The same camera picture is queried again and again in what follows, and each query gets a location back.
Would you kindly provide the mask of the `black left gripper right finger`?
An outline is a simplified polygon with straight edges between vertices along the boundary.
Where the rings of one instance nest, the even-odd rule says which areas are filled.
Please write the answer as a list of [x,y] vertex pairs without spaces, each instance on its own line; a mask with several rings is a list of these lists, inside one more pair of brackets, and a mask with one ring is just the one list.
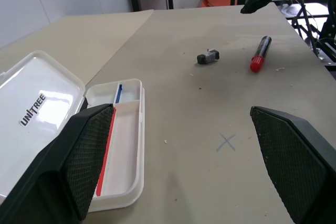
[[294,223],[335,223],[335,149],[305,119],[250,110],[268,175]]

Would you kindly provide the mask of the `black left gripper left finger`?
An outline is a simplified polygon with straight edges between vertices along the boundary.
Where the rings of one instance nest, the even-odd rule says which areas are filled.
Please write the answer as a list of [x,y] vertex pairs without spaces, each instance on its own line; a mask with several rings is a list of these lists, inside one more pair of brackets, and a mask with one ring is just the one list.
[[82,223],[103,167],[114,107],[73,115],[1,204],[1,223]]

